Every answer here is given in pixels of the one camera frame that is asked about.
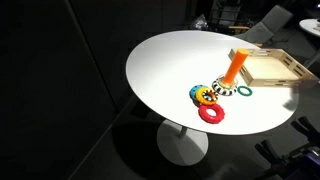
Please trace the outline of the black stand with knobs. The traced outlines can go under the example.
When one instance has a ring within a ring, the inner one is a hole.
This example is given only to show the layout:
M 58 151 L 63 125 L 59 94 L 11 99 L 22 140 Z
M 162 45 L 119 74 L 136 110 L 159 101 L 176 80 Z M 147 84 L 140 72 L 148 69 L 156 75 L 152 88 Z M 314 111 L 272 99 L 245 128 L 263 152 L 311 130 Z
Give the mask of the black stand with knobs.
M 320 132 L 306 116 L 292 121 L 291 126 L 303 134 L 308 143 L 281 156 L 269 140 L 257 143 L 255 149 L 270 163 L 270 167 L 254 180 L 266 180 L 275 175 L 282 180 L 320 180 Z

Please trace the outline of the grey lounge chair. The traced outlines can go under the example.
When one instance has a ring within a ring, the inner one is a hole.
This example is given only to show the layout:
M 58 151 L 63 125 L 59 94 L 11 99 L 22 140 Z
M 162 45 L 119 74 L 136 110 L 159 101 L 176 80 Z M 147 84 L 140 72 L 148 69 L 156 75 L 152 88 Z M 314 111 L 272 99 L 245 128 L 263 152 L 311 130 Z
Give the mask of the grey lounge chair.
M 293 14 L 280 5 L 275 5 L 257 24 L 236 38 L 252 44 L 263 45 L 271 40 L 293 17 Z

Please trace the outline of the wooden tray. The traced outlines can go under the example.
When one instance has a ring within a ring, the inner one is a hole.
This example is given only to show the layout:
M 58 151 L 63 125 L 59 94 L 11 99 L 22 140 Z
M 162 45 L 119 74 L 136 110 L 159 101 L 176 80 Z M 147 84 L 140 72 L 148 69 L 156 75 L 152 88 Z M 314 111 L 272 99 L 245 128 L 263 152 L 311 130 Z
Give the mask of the wooden tray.
M 311 88 L 319 78 L 282 49 L 249 49 L 240 71 L 250 87 Z

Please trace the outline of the white round pedestal table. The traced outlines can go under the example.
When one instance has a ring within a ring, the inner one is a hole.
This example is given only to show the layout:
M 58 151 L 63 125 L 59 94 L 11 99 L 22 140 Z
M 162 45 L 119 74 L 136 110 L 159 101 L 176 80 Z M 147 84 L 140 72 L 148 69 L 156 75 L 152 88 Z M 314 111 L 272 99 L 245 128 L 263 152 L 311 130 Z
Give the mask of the white round pedestal table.
M 183 30 L 153 36 L 134 48 L 126 76 L 136 96 L 165 120 L 157 132 L 162 155 L 180 166 L 203 159 L 208 135 L 248 135 L 273 129 L 295 112 L 299 91 L 258 87 L 249 97 L 221 96 L 225 117 L 218 124 L 203 121 L 189 96 L 196 85 L 210 86 L 226 73 L 233 48 L 255 46 L 219 33 Z

